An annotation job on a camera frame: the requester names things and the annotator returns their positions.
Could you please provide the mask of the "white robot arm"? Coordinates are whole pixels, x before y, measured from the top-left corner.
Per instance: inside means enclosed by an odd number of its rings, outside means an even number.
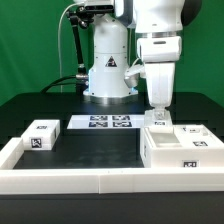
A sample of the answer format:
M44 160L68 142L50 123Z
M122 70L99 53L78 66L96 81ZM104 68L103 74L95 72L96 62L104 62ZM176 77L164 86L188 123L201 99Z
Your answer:
M85 0L81 12L93 25L94 43L85 98L102 104L129 100L143 78L151 106L145 119L169 124L180 33L201 7L202 0Z

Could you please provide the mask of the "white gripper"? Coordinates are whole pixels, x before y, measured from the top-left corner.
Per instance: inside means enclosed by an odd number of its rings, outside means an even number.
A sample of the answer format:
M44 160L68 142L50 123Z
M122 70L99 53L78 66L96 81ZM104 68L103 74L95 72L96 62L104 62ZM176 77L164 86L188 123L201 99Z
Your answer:
M149 104L157 120L165 119L165 107L171 104L175 75L175 62L182 50L180 36L165 38L139 38L137 54L145 69Z

